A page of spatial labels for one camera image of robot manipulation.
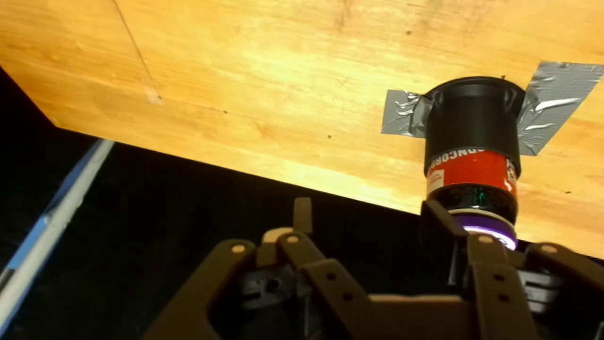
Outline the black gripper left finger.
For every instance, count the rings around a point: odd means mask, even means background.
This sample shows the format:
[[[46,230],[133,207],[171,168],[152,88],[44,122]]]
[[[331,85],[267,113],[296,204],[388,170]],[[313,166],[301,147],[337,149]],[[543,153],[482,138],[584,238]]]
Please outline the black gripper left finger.
[[[335,258],[328,258],[309,238],[313,230],[313,204],[299,196],[292,204],[292,226],[277,238],[280,257],[311,289],[314,306],[322,313],[326,334],[348,340],[371,340],[377,334],[377,311],[358,281]]]

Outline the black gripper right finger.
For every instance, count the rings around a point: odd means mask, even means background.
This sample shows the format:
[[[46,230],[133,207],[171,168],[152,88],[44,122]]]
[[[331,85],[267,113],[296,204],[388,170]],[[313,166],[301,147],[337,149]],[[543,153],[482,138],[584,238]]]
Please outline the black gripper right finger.
[[[479,340],[537,340],[507,249],[494,236],[467,234],[437,200],[424,200],[420,217],[426,226],[445,234],[452,255],[464,257],[464,283],[473,296]]]

